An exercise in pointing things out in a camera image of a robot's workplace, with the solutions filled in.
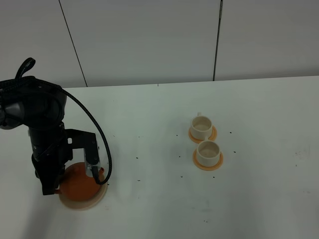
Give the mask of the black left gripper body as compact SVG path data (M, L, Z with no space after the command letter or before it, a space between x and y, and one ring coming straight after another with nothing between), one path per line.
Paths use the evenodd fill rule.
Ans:
M32 145L32 164L34 162L57 162L66 164L73 159L74 149L83 149L96 135L77 129L66 129L60 125L47 130L28 129Z

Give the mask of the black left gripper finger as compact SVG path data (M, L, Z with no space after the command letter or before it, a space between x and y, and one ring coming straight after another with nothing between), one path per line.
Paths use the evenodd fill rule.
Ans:
M43 195L53 195L59 187L65 172L65 164L57 162L34 162L36 177L42 185Z

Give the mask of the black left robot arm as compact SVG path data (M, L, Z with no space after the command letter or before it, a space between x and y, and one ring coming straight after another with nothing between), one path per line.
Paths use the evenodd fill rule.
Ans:
M42 83L34 77L0 83L0 127L28 127L31 160L44 195L57 192L74 149L84 150L87 176L100 169L96 135L64 126L66 99L60 86Z

